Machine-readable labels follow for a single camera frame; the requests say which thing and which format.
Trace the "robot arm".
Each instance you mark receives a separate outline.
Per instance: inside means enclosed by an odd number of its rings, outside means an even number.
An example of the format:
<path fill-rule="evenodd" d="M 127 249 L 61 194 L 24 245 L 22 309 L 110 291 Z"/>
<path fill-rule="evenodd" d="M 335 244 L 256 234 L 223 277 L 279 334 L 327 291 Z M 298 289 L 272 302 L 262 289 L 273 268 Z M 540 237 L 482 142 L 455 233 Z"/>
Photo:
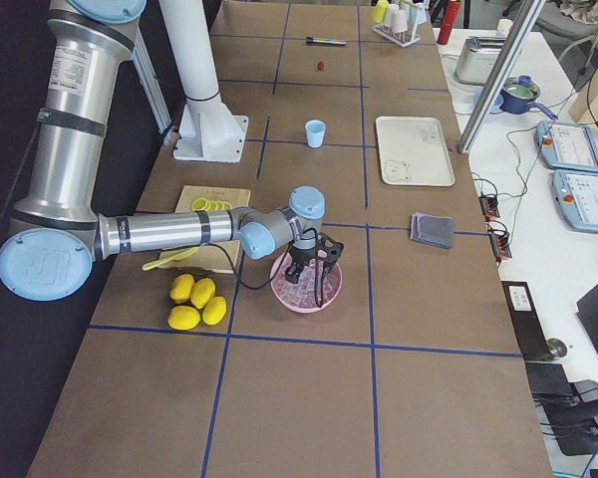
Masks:
<path fill-rule="evenodd" d="M 269 213 L 230 210 L 109 218 L 92 210 L 99 160 L 119 65 L 139 35 L 142 1 L 54 1 L 48 24 L 56 50 L 28 195 L 14 204 L 0 248 L 0 279 L 33 301 L 70 296 L 95 261 L 140 251 L 238 241 L 252 259 L 287 247 L 289 277 L 318 255 L 325 199 L 315 187 L 292 191 Z"/>

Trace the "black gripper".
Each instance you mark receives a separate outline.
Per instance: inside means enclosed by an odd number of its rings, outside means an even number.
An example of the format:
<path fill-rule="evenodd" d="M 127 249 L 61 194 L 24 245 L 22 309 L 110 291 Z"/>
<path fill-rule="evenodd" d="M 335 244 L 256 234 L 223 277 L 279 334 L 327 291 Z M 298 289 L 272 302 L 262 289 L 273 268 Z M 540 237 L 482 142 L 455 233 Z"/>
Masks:
<path fill-rule="evenodd" d="M 297 245 L 290 247 L 291 265 L 285 271 L 285 279 L 289 283 L 296 283 L 300 280 L 303 271 L 311 261 L 319 260 L 320 238 L 318 233 L 313 233 L 313 237 L 303 242 L 305 248 Z"/>

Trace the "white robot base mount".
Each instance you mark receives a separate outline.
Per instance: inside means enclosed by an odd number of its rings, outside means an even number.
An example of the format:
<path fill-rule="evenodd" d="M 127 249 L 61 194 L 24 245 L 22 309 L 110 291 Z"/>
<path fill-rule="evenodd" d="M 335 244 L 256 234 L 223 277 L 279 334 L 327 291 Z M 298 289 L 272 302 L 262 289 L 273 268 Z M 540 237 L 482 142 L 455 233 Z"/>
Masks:
<path fill-rule="evenodd" d="M 203 4 L 162 0 L 159 6 L 186 99 L 173 156 L 239 162 L 249 119 L 233 115 L 221 98 Z"/>

